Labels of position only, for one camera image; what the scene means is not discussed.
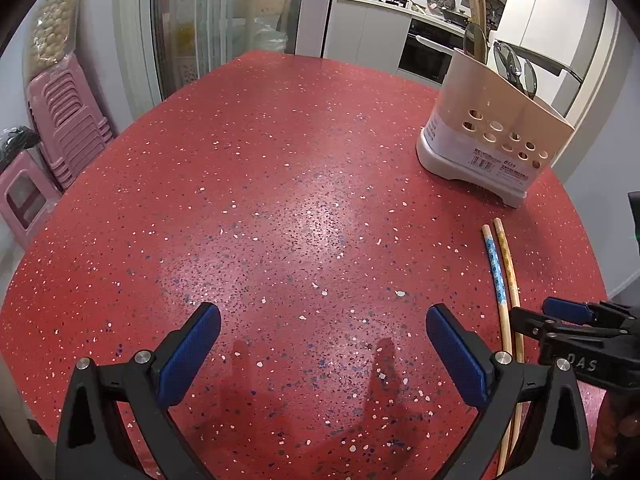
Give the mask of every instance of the silver bolt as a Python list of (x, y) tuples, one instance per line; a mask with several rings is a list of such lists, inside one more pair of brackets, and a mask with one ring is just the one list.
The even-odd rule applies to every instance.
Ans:
[(495, 360), (501, 365), (508, 365), (511, 362), (511, 354), (509, 352), (497, 352)]
[(84, 370), (85, 368), (88, 368), (90, 364), (91, 364), (91, 359), (89, 359), (88, 357), (81, 357), (76, 362), (76, 368), (78, 370)]
[(563, 358), (559, 358), (558, 361), (556, 361), (556, 366), (560, 368), (563, 372), (571, 368), (569, 361)]
[(151, 352), (149, 350), (141, 350), (133, 357), (133, 359), (139, 365), (143, 365), (144, 363), (148, 363), (149, 359), (151, 359)]

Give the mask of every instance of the red table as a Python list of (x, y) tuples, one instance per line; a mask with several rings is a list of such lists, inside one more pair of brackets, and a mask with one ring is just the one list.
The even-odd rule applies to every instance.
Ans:
[[(513, 210), (423, 170), (436, 96), (254, 52), (132, 124), (65, 193), (2, 310), (1, 351), (48, 435), (76, 359), (155, 348), (209, 300), (222, 333), (172, 413), (217, 478), (430, 478), (475, 410), (426, 337), (427, 307), (500, 346), (481, 225), (504, 219), (524, 307), (605, 297), (551, 171)], [(586, 400), (593, 423), (600, 396)]]

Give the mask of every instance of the pink plastic stool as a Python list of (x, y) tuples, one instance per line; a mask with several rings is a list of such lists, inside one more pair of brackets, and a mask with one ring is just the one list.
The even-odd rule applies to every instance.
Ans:
[(27, 88), (40, 151), (63, 189), (113, 140), (78, 63), (71, 54)]
[[(18, 206), (11, 197), (10, 192), (21, 176), (28, 177), (35, 185), (35, 190)], [(20, 152), (6, 170), (0, 174), (0, 192), (2, 193), (0, 213), (2, 213), (11, 231), (14, 232), (18, 243), (26, 249), (58, 202), (60, 192), (51, 183), (40, 166), (34, 162), (31, 155), (25, 151)], [(27, 212), (40, 197), (44, 197), (45, 203), (31, 221), (27, 220)]]

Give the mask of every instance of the kitchen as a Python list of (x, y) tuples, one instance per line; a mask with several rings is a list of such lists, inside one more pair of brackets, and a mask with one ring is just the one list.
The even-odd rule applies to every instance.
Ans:
[[(567, 115), (600, 38), (607, 0), (485, 0), (487, 65), (508, 42), (535, 66), (538, 96)], [(324, 56), (439, 89), (463, 48), (470, 0), (335, 0)]]

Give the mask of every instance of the glass door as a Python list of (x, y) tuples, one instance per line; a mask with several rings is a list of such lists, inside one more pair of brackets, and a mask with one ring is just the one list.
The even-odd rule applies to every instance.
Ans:
[(250, 50), (295, 54), (301, 7), (302, 0), (151, 0), (162, 98)]

